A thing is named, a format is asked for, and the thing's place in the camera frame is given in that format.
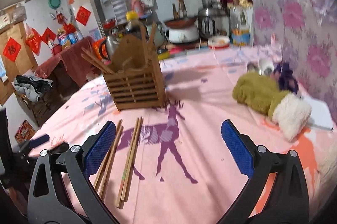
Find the white refrigerator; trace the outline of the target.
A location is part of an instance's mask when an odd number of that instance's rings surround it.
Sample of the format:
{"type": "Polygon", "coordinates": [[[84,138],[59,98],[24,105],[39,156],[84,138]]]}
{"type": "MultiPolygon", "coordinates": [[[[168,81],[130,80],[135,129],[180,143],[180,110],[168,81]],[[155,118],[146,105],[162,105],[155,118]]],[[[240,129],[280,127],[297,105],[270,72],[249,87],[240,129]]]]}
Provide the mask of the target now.
{"type": "Polygon", "coordinates": [[[105,20],[100,0],[69,0],[77,28],[84,37],[98,41],[105,37],[102,22],[105,20]]]}

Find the dark soy sauce bottle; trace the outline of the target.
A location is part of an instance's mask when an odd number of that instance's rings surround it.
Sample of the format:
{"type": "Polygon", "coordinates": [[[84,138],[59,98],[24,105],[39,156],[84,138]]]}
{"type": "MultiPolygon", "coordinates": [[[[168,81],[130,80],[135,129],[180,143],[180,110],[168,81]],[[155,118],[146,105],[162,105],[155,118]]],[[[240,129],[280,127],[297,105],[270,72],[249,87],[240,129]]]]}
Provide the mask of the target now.
{"type": "Polygon", "coordinates": [[[140,22],[138,14],[135,11],[128,11],[126,13],[127,25],[125,27],[126,32],[137,32],[140,30],[140,22]]]}

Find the red white bowl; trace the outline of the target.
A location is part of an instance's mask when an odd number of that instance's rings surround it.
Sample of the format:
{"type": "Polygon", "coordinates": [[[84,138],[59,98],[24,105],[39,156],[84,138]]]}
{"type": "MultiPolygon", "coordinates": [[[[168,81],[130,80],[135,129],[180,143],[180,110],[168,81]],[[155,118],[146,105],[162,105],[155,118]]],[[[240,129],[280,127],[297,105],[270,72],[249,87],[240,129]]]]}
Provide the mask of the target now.
{"type": "Polygon", "coordinates": [[[208,39],[207,45],[210,49],[225,49],[230,46],[230,38],[228,36],[212,36],[208,39]]]}

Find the chair with clothes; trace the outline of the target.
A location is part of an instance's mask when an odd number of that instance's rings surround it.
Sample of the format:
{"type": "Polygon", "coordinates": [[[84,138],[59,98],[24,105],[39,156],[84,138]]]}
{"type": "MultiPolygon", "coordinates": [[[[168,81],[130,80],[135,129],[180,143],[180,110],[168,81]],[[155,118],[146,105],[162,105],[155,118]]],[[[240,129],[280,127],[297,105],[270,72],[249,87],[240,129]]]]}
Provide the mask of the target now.
{"type": "Polygon", "coordinates": [[[62,102],[62,95],[53,80],[35,75],[17,75],[13,81],[15,96],[33,114],[41,127],[46,115],[62,102]]]}

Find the wooden utensil holder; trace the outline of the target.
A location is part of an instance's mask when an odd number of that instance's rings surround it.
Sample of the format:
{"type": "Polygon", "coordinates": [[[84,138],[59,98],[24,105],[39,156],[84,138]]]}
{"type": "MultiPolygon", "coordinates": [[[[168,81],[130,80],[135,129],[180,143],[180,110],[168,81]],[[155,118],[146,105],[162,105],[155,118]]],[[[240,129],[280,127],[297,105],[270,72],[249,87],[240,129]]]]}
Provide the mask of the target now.
{"type": "Polygon", "coordinates": [[[156,49],[148,52],[144,64],[142,40],[126,35],[108,66],[114,74],[103,74],[112,100],[119,111],[164,107],[166,91],[156,49]]]}

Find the pink deer tablecloth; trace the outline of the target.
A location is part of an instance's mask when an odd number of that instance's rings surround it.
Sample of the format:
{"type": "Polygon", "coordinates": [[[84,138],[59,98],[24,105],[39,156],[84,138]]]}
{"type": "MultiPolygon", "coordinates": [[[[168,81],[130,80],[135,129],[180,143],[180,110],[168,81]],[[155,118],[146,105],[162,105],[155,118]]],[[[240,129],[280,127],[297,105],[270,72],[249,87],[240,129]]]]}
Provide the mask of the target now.
{"type": "Polygon", "coordinates": [[[45,149],[61,142],[81,145],[106,121],[122,119],[123,138],[115,155],[106,206],[121,223],[216,223],[245,185],[221,137],[230,119],[243,134],[271,152],[296,150],[304,168],[315,214],[336,186],[336,131],[306,127],[294,142],[264,116],[238,104],[233,87],[249,61],[280,57],[265,48],[200,51],[163,60],[160,67],[171,106],[118,111],[106,83],[85,84],[37,131],[45,149]],[[137,118],[143,118],[128,184],[127,200],[115,207],[137,118]]]}

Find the white electric hotplate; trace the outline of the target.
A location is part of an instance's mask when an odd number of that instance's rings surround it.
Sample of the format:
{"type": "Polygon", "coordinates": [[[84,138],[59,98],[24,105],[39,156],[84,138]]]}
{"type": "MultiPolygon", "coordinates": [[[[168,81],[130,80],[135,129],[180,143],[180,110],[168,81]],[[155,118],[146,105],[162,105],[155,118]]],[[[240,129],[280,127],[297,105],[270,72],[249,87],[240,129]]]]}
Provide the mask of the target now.
{"type": "Polygon", "coordinates": [[[192,43],[199,40],[199,31],[196,25],[182,29],[169,28],[166,31],[166,36],[172,44],[192,43]]]}

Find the purple ribbon bow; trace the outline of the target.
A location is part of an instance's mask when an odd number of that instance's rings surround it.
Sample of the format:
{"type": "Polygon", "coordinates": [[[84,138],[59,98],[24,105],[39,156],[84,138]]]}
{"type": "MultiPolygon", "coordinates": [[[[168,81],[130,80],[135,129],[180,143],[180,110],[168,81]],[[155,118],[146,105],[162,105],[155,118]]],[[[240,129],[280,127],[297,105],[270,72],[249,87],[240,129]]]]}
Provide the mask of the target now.
{"type": "Polygon", "coordinates": [[[273,71],[273,76],[280,90],[288,90],[294,94],[298,93],[298,82],[293,76],[289,63],[280,63],[273,71]]]}

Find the silver pressure cooker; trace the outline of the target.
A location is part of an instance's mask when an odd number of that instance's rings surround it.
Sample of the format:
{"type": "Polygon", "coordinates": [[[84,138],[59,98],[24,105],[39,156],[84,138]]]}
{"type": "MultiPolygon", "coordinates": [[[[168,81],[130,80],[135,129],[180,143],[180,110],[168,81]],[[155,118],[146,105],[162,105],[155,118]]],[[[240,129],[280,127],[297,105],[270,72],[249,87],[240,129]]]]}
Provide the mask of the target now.
{"type": "Polygon", "coordinates": [[[197,21],[199,36],[203,39],[216,35],[228,36],[230,33],[229,12],[221,3],[205,5],[198,11],[197,21]]]}

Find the red covered side table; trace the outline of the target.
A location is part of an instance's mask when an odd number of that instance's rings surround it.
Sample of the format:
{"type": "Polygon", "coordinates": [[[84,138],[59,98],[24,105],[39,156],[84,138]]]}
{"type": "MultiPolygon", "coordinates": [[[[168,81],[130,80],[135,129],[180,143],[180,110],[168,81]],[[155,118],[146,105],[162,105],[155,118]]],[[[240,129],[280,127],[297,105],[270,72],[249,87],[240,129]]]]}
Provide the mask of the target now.
{"type": "Polygon", "coordinates": [[[59,90],[70,87],[72,84],[75,84],[77,88],[83,87],[88,81],[100,75],[98,69],[81,56],[83,49],[93,52],[92,43],[91,37],[85,37],[39,65],[35,75],[55,80],[59,90]]]}

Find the brown frying pan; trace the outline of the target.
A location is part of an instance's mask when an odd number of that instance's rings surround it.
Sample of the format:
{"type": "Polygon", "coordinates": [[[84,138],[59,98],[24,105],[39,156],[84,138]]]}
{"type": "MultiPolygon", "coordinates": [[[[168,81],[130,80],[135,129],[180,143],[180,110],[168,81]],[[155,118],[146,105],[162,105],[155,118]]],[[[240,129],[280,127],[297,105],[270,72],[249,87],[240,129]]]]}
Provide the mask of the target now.
{"type": "Polygon", "coordinates": [[[167,20],[164,22],[164,24],[170,29],[184,29],[194,25],[196,20],[196,17],[183,17],[179,19],[167,20]]]}

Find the stacked plastic steamer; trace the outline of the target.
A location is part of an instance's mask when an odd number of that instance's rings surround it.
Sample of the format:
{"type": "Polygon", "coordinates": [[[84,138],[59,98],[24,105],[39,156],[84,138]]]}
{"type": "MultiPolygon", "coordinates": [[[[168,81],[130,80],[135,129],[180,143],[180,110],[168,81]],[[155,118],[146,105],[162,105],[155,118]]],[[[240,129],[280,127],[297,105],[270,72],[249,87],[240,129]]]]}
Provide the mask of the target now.
{"type": "Polygon", "coordinates": [[[120,25],[127,21],[126,13],[127,13],[127,5],[125,0],[110,0],[112,9],[114,11],[116,24],[120,25]]]}

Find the clear oil bottle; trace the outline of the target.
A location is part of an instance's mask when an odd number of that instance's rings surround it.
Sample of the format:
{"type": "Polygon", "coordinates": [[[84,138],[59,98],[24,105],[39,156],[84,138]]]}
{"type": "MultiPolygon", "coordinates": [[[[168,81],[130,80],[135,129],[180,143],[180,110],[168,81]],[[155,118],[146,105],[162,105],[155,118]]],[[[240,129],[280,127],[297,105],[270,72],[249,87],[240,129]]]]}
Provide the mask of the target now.
{"type": "Polygon", "coordinates": [[[244,47],[249,46],[250,26],[246,9],[241,6],[239,0],[233,0],[230,10],[230,30],[233,45],[244,47]]]}

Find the pink thermos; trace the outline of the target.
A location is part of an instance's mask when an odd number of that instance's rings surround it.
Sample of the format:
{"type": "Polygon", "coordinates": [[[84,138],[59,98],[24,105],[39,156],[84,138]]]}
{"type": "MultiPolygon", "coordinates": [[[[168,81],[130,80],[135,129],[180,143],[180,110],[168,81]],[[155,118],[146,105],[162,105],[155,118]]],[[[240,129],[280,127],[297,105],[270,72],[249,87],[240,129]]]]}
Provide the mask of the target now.
{"type": "Polygon", "coordinates": [[[139,17],[144,15],[144,3],[141,0],[131,0],[131,7],[139,17]]]}

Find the steel electric kettle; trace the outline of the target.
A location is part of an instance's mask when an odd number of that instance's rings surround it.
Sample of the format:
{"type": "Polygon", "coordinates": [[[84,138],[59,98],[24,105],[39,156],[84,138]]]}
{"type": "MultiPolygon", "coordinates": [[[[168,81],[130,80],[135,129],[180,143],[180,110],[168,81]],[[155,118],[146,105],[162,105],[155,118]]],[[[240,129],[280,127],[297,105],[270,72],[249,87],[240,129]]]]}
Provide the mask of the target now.
{"type": "Polygon", "coordinates": [[[99,45],[99,54],[103,59],[111,60],[113,54],[119,46],[119,41],[115,36],[108,36],[103,39],[99,45]],[[105,46],[106,55],[103,53],[103,46],[105,46]]]}

